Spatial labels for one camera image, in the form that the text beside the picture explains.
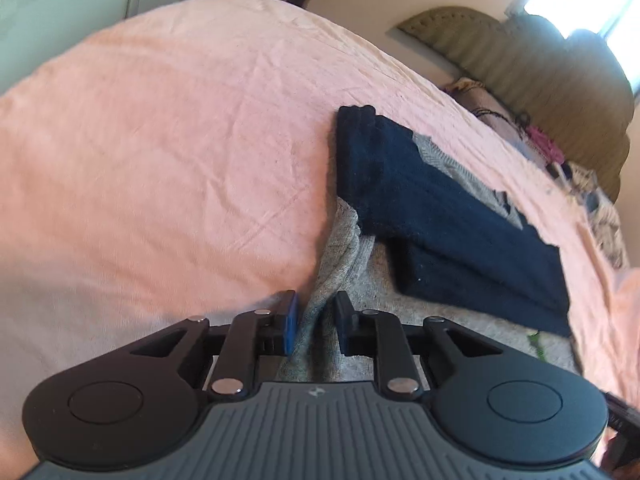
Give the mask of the grey and navy knit sweater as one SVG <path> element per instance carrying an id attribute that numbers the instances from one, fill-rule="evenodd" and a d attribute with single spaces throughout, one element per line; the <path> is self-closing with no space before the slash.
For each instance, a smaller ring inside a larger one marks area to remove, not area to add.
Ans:
<path id="1" fill-rule="evenodd" d="M 570 336 L 559 248 L 509 196 L 370 105 L 337 111 L 333 160 L 332 229 L 282 378 L 354 374 L 338 357 L 329 301 L 366 292 L 370 273 L 398 291 L 392 310 L 407 321 L 459 308 L 501 318 L 511 334 Z"/>

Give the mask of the pile of mixed clothes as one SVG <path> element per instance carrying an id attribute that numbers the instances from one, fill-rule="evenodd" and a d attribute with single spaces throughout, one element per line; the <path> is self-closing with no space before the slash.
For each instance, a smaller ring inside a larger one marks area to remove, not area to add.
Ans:
<path id="1" fill-rule="evenodd" d="M 566 160 L 546 167 L 555 184 L 585 211 L 597 245 L 614 269 L 630 267 L 620 215 L 600 187 L 596 172 Z"/>

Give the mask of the olive upholstered headboard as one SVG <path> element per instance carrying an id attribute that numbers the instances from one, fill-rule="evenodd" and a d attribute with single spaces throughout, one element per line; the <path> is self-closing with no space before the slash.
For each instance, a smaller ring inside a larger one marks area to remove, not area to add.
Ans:
<path id="1" fill-rule="evenodd" d="M 430 9 L 397 27 L 482 82 L 513 115 L 527 115 L 617 200 L 636 100 L 602 37 L 585 29 L 564 37 L 541 16 L 500 22 L 464 6 Z"/>

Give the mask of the pink bed sheet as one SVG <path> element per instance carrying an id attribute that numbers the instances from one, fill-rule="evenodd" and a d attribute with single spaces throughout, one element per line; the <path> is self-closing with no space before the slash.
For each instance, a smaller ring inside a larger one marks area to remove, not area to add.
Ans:
<path id="1" fill-rule="evenodd" d="M 334 215 L 343 105 L 370 104 L 509 194 L 560 248 L 586 376 L 639 401 L 639 273 L 431 81 L 278 0 L 188 0 L 103 29 L 1 99 L 1 474 L 47 377 L 194 314 L 308 298 Z"/>

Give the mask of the bright window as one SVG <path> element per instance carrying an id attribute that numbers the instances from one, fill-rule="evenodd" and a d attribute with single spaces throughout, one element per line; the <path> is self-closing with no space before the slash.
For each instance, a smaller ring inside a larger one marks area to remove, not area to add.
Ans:
<path id="1" fill-rule="evenodd" d="M 565 38 L 581 29 L 600 36 L 639 92 L 639 0 L 521 0 L 513 10 L 545 18 Z"/>

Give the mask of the magenta cloth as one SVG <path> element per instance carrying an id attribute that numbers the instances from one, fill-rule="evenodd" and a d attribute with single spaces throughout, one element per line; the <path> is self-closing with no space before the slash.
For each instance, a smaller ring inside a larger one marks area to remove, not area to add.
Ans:
<path id="1" fill-rule="evenodd" d="M 559 165 L 564 164 L 565 156 L 560 148 L 539 128 L 535 126 L 527 126 L 525 133 L 528 140 L 547 164 L 556 162 Z"/>

